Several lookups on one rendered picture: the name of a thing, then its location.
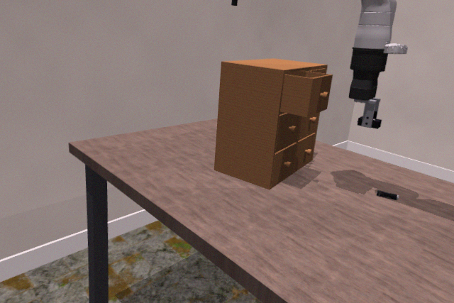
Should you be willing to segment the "small brown wooden chest of drawers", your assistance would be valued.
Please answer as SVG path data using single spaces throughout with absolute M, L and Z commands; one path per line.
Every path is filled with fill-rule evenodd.
M 315 131 L 275 150 L 284 73 L 326 68 L 328 65 L 300 62 L 290 67 L 271 59 L 221 62 L 214 170 L 272 189 L 275 153 Z M 321 66 L 317 66 L 321 65 Z M 292 69 L 298 68 L 298 69 Z

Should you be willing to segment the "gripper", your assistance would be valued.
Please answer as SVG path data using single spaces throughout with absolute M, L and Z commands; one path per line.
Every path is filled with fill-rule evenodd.
M 375 98 L 377 79 L 380 72 L 385 71 L 388 53 L 407 53 L 407 45 L 390 44 L 391 38 L 392 26 L 385 25 L 359 25 L 355 35 L 350 64 L 353 81 L 349 98 L 365 103 L 363 127 L 372 128 L 373 119 L 377 118 L 380 104 L 380 98 Z

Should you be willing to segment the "brown wooden drawer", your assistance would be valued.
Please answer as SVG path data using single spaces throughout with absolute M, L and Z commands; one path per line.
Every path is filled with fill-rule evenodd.
M 293 143 L 275 153 L 271 187 L 293 172 L 296 149 Z
M 279 115 L 275 150 L 297 140 L 300 118 L 301 116 L 288 113 L 282 113 Z
M 301 70 L 285 72 L 280 111 L 309 117 L 326 110 L 332 77 L 330 74 Z
M 301 126 L 299 132 L 299 138 L 306 134 L 315 131 L 318 123 L 319 113 L 314 114 L 310 117 L 301 117 Z
M 312 133 L 298 141 L 294 171 L 312 159 L 315 136 L 316 134 Z
M 318 70 L 319 69 L 319 70 Z M 309 69 L 310 72 L 326 73 L 326 68 Z

